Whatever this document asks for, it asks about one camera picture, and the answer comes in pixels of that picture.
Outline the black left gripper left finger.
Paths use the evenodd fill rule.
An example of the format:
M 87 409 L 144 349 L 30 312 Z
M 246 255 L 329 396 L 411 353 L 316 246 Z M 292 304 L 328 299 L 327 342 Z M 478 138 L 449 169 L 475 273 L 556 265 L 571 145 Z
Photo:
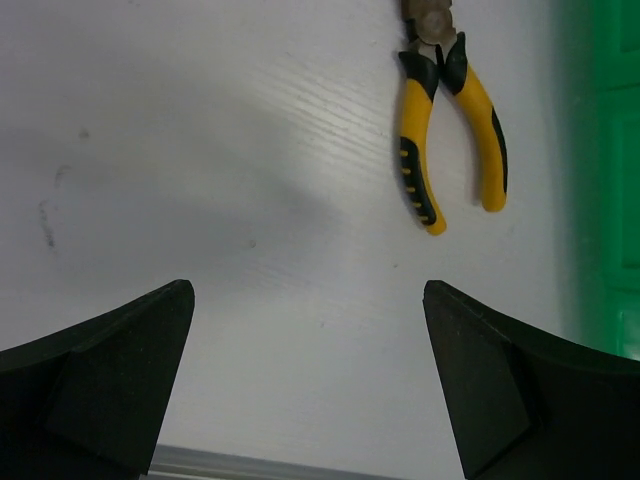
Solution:
M 148 473 L 195 308 L 172 281 L 1 353 L 4 479 Z

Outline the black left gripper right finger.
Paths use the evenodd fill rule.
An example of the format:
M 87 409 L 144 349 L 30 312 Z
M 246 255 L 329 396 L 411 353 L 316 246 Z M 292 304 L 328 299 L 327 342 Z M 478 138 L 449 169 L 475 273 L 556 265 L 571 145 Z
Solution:
M 636 479 L 639 363 L 430 280 L 426 324 L 467 479 Z

